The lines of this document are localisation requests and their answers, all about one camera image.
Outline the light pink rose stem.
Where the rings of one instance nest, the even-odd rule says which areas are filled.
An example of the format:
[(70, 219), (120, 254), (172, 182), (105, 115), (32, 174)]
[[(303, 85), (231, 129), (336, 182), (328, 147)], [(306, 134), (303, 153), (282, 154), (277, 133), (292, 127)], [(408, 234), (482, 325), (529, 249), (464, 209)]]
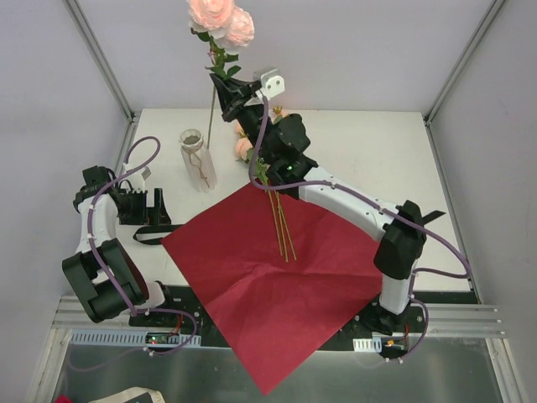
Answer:
[(239, 53), (246, 49), (255, 36), (251, 14), (232, 0), (187, 1), (190, 32), (208, 46), (210, 64), (206, 69), (218, 81), (213, 84), (208, 138), (211, 140), (213, 113), (216, 105), (217, 84), (227, 83), (240, 70)]

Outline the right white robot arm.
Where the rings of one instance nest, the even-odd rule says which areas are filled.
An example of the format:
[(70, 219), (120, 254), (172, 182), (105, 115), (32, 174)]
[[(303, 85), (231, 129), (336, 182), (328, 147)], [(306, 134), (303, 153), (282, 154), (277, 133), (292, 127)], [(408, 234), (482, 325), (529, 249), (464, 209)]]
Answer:
[(374, 267), (382, 275), (380, 293), (360, 312), (364, 327), (392, 335), (408, 320), (411, 272), (422, 255), (425, 220), (411, 201), (382, 203), (347, 186), (305, 155), (310, 146), (298, 113), (273, 123), (269, 97), (280, 92), (282, 77), (240, 81), (212, 72), (210, 78), (226, 122), (238, 121), (254, 147), (249, 175), (254, 185), (309, 202), (341, 217), (378, 243)]

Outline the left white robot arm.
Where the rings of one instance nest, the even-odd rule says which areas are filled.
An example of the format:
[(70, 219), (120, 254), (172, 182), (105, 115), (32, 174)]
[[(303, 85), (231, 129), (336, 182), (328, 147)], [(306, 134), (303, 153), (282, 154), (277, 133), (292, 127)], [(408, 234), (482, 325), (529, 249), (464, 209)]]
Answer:
[(81, 216), (81, 240), (73, 256), (62, 261), (62, 270), (87, 316), (99, 323), (130, 308), (149, 309), (158, 326), (167, 327), (177, 317), (177, 306), (161, 281), (148, 283), (116, 235), (116, 226), (137, 226), (138, 233), (164, 233), (175, 227), (164, 204), (161, 188), (136, 189), (128, 179), (95, 165), (82, 172), (84, 186), (73, 205)]

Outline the brown red wrapping paper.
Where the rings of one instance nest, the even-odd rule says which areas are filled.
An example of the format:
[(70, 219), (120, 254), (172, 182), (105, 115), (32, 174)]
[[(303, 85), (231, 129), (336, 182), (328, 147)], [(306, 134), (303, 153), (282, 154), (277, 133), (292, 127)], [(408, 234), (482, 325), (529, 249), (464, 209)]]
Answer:
[(279, 252), (268, 195), (244, 186), (163, 239), (256, 386), (270, 393), (381, 289), (378, 243), (320, 207), (281, 203), (294, 245)]

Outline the pink artificial flower bunch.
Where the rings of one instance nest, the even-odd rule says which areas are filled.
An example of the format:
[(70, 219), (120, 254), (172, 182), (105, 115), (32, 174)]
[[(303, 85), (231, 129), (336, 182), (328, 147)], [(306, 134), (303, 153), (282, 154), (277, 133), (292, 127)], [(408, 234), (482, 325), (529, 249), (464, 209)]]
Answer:
[[(235, 133), (237, 135), (235, 155), (238, 160), (249, 163), (253, 155), (253, 146), (238, 121), (235, 121)], [(257, 157), (254, 177), (264, 186), (269, 186), (269, 178), (267, 176), (268, 167), (260, 157)], [(277, 191), (266, 191), (265, 194), (268, 196), (272, 210), (279, 253), (284, 257), (285, 262), (289, 262), (290, 259), (297, 260), (295, 246), (291, 238), (279, 193)]]

